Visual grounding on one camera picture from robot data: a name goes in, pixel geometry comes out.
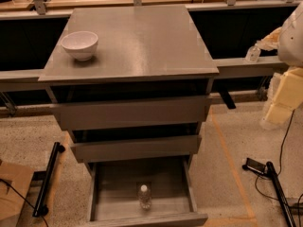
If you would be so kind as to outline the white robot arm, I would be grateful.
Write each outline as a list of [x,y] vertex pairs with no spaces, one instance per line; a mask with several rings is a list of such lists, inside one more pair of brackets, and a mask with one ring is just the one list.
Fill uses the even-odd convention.
[[289,66],[282,75],[274,74],[260,121],[264,129],[283,125],[303,103],[303,3],[283,25],[256,42],[261,50],[277,50],[280,61]]

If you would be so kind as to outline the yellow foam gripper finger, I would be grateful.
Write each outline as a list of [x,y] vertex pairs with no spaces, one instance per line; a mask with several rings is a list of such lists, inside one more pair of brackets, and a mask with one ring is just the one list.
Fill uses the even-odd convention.
[[263,39],[257,41],[255,46],[261,50],[271,51],[278,48],[278,40],[281,28],[278,27]]
[[290,67],[270,80],[260,125],[266,130],[282,126],[303,103],[303,68]]

